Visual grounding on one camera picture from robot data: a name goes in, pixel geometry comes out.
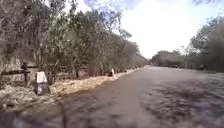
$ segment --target road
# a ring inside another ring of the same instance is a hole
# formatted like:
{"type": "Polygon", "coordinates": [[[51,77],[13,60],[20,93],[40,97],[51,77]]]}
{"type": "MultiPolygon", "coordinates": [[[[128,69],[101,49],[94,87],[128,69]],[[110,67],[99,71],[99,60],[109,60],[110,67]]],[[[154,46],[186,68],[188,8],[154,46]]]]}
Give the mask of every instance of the road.
{"type": "Polygon", "coordinates": [[[29,112],[0,128],[223,128],[224,75],[146,66],[29,112]]]}

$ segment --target tree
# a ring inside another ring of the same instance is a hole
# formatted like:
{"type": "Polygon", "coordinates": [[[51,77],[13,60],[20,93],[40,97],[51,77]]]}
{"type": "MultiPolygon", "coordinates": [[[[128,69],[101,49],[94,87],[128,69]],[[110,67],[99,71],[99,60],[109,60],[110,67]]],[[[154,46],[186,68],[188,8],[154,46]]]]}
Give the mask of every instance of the tree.
{"type": "Polygon", "coordinates": [[[192,61],[197,67],[204,65],[208,70],[224,71],[224,18],[217,17],[208,21],[191,39],[189,47],[193,51],[188,52],[188,61],[192,61]]]}

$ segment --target roadside vegetation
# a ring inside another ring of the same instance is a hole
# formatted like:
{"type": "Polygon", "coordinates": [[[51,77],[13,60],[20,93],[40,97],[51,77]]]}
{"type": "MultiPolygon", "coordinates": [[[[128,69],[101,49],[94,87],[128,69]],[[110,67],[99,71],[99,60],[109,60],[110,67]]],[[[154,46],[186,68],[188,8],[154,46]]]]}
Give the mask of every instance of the roadside vegetation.
{"type": "MultiPolygon", "coordinates": [[[[195,4],[222,1],[194,1],[195,4]]],[[[160,51],[150,63],[157,66],[224,72],[224,17],[208,20],[183,51],[160,51]]]]}

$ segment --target paved road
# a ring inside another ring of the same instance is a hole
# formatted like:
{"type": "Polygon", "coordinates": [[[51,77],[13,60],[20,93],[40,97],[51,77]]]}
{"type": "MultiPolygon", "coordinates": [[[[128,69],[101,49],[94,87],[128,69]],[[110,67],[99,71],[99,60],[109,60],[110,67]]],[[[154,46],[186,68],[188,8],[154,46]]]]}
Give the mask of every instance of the paved road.
{"type": "MultiPolygon", "coordinates": [[[[14,124],[17,128],[223,128],[223,81],[222,74],[147,66],[95,90],[38,107],[30,116],[15,117],[14,124]]],[[[0,128],[13,125],[0,123],[0,128]]]]}

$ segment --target dense forest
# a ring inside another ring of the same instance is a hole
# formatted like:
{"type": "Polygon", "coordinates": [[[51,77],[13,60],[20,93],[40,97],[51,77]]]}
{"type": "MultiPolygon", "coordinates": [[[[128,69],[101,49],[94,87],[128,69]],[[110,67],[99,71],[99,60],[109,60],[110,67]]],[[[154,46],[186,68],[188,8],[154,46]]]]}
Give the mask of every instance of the dense forest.
{"type": "Polygon", "coordinates": [[[96,76],[147,64],[136,42],[128,40],[131,33],[122,29],[121,12],[84,13],[77,6],[75,0],[0,1],[0,72],[27,62],[52,79],[62,71],[79,77],[85,69],[96,76]]]}

